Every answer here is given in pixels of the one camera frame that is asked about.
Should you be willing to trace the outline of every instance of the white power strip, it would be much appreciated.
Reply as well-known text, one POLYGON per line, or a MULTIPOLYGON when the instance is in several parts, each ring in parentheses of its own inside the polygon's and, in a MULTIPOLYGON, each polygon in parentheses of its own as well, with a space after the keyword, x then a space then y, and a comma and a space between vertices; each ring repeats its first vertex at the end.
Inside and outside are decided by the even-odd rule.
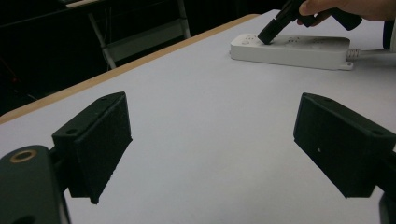
POLYGON ((256 63, 351 70, 346 62, 349 39, 330 36, 279 35, 264 45, 256 35, 244 34, 231 42, 231 58, 256 63))

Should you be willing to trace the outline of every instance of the white table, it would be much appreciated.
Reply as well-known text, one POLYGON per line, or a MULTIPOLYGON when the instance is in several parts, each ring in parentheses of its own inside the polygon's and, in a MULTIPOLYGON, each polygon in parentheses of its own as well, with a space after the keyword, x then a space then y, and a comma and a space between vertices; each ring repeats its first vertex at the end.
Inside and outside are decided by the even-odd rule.
MULTIPOLYGON (((74 223, 378 223, 376 189, 345 199, 293 142, 303 92, 334 99, 396 133, 396 57, 353 71, 230 59, 230 42, 276 12, 166 54, 0 126, 0 156, 53 147, 50 136, 95 99, 125 91, 134 141, 98 205, 65 193, 74 223)), ((381 49, 382 22, 347 32, 334 20, 290 24, 286 35, 340 35, 381 49)))

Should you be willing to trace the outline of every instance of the hand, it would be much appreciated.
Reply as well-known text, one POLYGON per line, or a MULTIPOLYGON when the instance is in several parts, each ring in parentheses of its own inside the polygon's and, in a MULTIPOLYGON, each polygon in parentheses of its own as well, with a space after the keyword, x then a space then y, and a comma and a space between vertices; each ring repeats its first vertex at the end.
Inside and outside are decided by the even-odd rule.
POLYGON ((330 16, 325 10, 332 7, 369 21, 393 21, 396 17, 396 0, 306 0, 300 5, 300 14, 318 14, 317 22, 313 24, 315 26, 330 16))

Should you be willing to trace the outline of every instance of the wooden table edge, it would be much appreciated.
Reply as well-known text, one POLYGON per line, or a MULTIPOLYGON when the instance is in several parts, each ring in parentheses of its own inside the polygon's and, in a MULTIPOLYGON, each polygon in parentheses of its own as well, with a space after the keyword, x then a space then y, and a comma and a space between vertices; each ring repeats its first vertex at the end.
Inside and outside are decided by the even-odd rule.
POLYGON ((69 87, 67 89, 64 89, 62 91, 55 92, 52 95, 49 95, 49 96, 44 97, 42 99, 39 99, 39 100, 37 100, 35 102, 32 102, 29 105, 24 105, 24 106, 21 106, 21 107, 15 109, 15 110, 9 111, 9 112, 7 112, 6 114, 4 114, 3 116, 0 117, 0 124, 6 123, 6 122, 8 122, 10 120, 13 120, 13 119, 21 117, 23 115, 26 115, 28 113, 31 113, 31 112, 33 112, 33 111, 35 111, 35 110, 37 110, 39 108, 42 108, 42 107, 44 107, 46 105, 53 104, 53 103, 55 103, 57 101, 60 101, 60 100, 62 100, 64 98, 66 98, 68 96, 71 96, 73 94, 76 94, 76 93, 78 93, 80 91, 87 90, 90 87, 93 87, 93 86, 95 86, 95 85, 97 85, 99 83, 102 83, 102 82, 104 82, 106 80, 109 80, 109 79, 111 79, 113 77, 116 77, 116 76, 118 76, 120 74, 123 74, 123 73, 125 73, 125 72, 127 72, 129 70, 132 70, 132 69, 140 66, 140 65, 143 65, 145 63, 149 63, 149 62, 151 62, 151 61, 153 61, 153 60, 155 60, 157 58, 162 57, 163 55, 166 55, 166 54, 171 53, 173 51, 176 51, 178 49, 182 49, 184 47, 187 47, 188 45, 191 45, 191 44, 193 44, 195 42, 198 42, 200 40, 208 38, 208 37, 210 37, 212 35, 218 34, 218 33, 222 32, 222 31, 228 30, 228 29, 230 29, 230 28, 232 28, 232 27, 234 27, 234 26, 236 26, 236 25, 238 25, 240 23, 243 23, 245 21, 249 21, 249 20, 251 20, 253 18, 256 18, 257 16, 259 16, 259 15, 258 14, 249 14, 249 15, 246 15, 246 16, 244 16, 242 18, 237 19, 237 20, 230 21, 228 23, 222 24, 221 26, 218 26, 218 27, 216 27, 216 28, 214 28, 212 30, 203 32, 203 33, 201 33, 199 35, 195 35, 195 36, 193 36, 193 37, 191 37, 189 39, 183 40, 183 41, 181 41, 179 43, 176 43, 175 45, 169 46, 169 47, 167 47, 165 49, 160 49, 160 50, 158 50, 158 51, 156 51, 154 53, 151 53, 150 55, 147 55, 145 57, 142 57, 140 59, 137 59, 135 61, 127 63, 127 64, 125 64, 123 66, 117 67, 117 68, 115 68, 113 70, 110 70, 108 72, 105 72, 105 73, 103 73, 103 74, 101 74, 99 76, 92 77, 92 78, 90 78, 88 80, 80 82, 80 83, 78 83, 78 84, 76 84, 76 85, 74 85, 72 87, 69 87))

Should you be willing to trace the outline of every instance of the finger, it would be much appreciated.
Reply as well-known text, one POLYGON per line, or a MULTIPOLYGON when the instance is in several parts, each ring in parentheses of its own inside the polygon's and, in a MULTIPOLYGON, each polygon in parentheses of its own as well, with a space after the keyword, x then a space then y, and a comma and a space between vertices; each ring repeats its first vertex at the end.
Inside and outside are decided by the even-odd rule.
POLYGON ((306 0, 300 5, 299 12, 302 16, 317 14, 332 7, 340 7, 339 0, 306 0))

